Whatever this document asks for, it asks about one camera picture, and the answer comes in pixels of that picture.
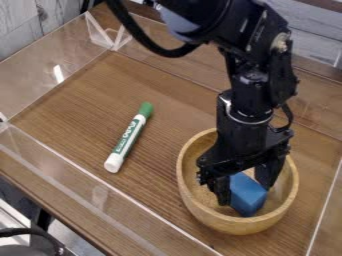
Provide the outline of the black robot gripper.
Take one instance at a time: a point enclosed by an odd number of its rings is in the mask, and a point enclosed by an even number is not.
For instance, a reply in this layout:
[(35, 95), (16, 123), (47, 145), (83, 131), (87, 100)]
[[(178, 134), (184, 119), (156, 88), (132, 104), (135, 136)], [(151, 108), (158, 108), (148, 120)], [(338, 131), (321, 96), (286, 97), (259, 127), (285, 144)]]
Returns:
[(196, 160), (199, 184), (207, 185), (221, 206), (231, 202), (230, 177), (249, 168), (255, 169), (257, 181), (270, 190), (294, 136), (290, 124), (271, 126), (271, 112), (265, 120), (249, 122), (245, 116), (238, 117), (233, 106), (233, 91), (227, 90), (217, 98), (217, 140)]

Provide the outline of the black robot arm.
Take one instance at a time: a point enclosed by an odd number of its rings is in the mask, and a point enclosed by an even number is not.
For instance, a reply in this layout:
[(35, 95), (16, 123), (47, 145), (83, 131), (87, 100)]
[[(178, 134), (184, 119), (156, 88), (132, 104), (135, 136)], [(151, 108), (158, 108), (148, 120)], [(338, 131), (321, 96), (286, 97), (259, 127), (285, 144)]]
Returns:
[(274, 110), (291, 110), (298, 78), (291, 65), (291, 30), (261, 0), (155, 0), (174, 35), (211, 43), (223, 55), (231, 87), (217, 97), (217, 141), (198, 158), (199, 183), (218, 204), (233, 203), (233, 175), (249, 168), (262, 187), (274, 186), (294, 136), (289, 124), (274, 127)]

